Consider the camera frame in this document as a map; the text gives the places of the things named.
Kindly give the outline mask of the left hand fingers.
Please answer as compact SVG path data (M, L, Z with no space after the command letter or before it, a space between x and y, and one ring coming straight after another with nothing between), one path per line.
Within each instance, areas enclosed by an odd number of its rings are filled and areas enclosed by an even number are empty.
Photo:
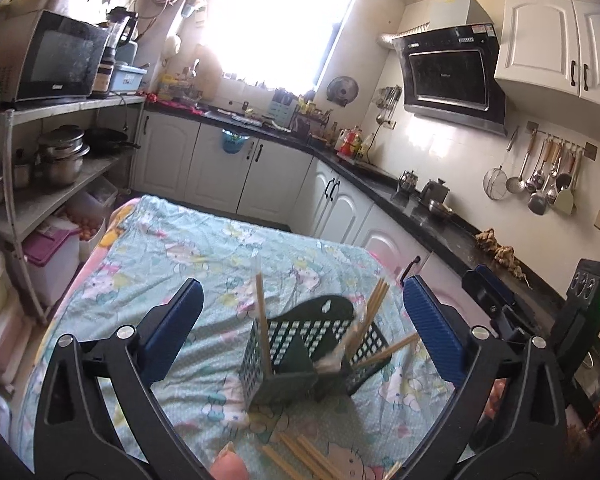
M228 442L215 457L210 467L210 474L214 480L249 480L249 471L236 453L234 443Z

